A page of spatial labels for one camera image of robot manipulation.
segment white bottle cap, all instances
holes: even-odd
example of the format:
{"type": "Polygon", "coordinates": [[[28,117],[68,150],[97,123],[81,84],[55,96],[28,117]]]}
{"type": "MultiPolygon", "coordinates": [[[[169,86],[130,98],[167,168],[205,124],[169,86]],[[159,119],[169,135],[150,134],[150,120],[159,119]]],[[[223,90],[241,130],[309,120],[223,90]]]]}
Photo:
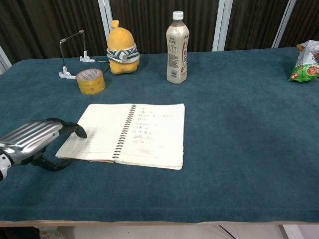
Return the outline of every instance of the white bottle cap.
{"type": "Polygon", "coordinates": [[[182,11],[174,11],[173,12],[173,20],[183,20],[184,12],[182,11]]]}

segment striped scarf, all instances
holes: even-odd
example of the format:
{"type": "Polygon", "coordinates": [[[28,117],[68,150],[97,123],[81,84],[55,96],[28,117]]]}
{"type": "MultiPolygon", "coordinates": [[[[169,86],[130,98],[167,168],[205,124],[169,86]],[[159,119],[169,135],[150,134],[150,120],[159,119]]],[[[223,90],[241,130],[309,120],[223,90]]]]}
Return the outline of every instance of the striped scarf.
{"type": "Polygon", "coordinates": [[[124,50],[110,51],[109,49],[107,49],[106,51],[109,60],[116,61],[119,63],[133,63],[140,58],[140,54],[138,52],[136,44],[134,44],[133,47],[124,50]]]}

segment spiral binding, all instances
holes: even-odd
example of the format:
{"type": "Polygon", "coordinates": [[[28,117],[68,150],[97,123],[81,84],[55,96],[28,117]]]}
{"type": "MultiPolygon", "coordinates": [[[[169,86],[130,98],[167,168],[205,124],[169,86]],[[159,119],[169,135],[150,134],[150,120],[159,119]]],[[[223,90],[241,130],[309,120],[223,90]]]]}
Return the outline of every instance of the spiral binding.
{"type": "Polygon", "coordinates": [[[124,123],[124,126],[123,126],[123,129],[122,129],[118,144],[116,145],[115,151],[113,153],[113,157],[112,158],[114,158],[114,159],[119,158],[119,156],[121,154],[121,151],[122,151],[122,148],[123,148],[123,144],[125,142],[126,135],[128,134],[128,131],[129,131],[132,119],[133,119],[133,115],[134,115],[135,109],[136,109],[136,105],[132,105],[131,109],[129,111],[128,117],[126,118],[126,121],[124,123]]]}

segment green felt cloth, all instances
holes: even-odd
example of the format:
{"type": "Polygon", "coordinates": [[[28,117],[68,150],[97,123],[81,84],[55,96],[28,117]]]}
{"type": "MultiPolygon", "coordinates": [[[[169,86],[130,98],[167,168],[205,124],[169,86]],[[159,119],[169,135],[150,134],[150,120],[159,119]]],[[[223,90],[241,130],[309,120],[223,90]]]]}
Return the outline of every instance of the green felt cloth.
{"type": "MultiPolygon", "coordinates": [[[[77,122],[92,103],[184,103],[184,166],[13,167],[0,182],[0,221],[319,222],[319,81],[288,82],[297,56],[295,48],[189,53],[187,80],[174,85],[167,55],[141,55],[132,74],[108,71],[107,89],[94,96],[58,77],[61,59],[16,63],[0,77],[0,135],[33,119],[77,122]]],[[[66,62],[72,74],[106,66],[66,62]]]]}

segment robotic hand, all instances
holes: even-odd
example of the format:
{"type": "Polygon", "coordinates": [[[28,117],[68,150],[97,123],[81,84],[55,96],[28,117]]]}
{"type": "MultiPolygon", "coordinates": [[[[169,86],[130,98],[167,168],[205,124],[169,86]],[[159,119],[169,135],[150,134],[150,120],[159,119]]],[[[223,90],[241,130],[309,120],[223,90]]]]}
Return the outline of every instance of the robotic hand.
{"type": "Polygon", "coordinates": [[[11,166],[32,163],[50,171],[65,168],[71,159],[62,163],[53,163],[43,156],[46,146],[62,133],[75,132],[81,138],[87,138],[85,130],[77,123],[64,122],[58,118],[35,120],[0,137],[0,181],[6,178],[11,166]]]}

